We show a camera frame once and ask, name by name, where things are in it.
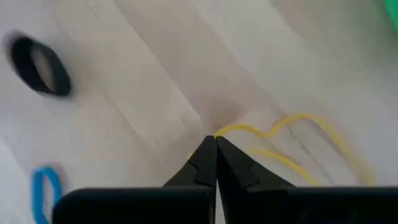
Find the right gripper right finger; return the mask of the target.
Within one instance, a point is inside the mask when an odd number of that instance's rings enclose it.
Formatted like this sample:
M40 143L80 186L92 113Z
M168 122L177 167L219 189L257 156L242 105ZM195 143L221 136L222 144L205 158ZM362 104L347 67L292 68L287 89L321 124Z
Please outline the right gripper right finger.
M398 187L296 187L224 137L216 142L227 224L398 224Z

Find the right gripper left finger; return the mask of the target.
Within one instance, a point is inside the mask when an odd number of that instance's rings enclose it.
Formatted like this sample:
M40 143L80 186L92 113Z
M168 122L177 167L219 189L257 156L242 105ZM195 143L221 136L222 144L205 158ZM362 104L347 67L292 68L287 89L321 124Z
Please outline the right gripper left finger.
M204 138L161 187L86 188L56 204L53 224L214 224L217 144Z

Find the yellow rubber band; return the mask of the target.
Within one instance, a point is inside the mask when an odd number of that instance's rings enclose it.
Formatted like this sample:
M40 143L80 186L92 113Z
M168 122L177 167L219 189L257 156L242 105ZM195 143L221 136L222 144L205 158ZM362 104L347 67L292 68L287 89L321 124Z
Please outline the yellow rubber band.
M268 132L264 133L259 129L251 126L249 124L230 124L227 125L214 133L214 137L223 137L226 134L232 131L246 131L249 132L259 138L263 139L270 139L273 138L277 133L295 121L299 120L308 120L313 122L318 128L323 130L328 137L332 144L337 148L338 152L344 157L346 162L351 166L353 172L366 185L377 185L377 178L373 174L372 170L368 167L368 165L356 155L355 152L351 151L349 147L345 144L343 138L338 134L338 132L333 128L325 120L321 119L320 117L314 116L312 114L290 114L284 116L278 122L276 122ZM304 168L300 167L299 165L295 164L292 160L288 159L285 156L277 154L275 152L268 151L266 149L259 149L259 150L250 150L251 154L258 154L264 157L270 157L273 159L278 160L284 166L292 169L296 174L298 174L306 183L309 185L318 185L318 180L312 177Z

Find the small light blue rubber band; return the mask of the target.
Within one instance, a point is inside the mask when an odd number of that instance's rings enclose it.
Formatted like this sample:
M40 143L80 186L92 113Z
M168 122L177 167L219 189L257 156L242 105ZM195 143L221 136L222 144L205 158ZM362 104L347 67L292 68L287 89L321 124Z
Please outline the small light blue rubber band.
M44 214L44 179L47 178L52 186L54 207L62 197L62 185L59 175L49 166L40 167L31 175L31 209L35 224L50 224Z

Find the green plastic basket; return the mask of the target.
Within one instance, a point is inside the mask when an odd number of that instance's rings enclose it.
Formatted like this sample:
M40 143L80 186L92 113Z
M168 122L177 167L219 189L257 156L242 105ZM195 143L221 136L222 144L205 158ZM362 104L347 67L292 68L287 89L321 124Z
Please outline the green plastic basket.
M398 33L398 0L383 0L391 24Z

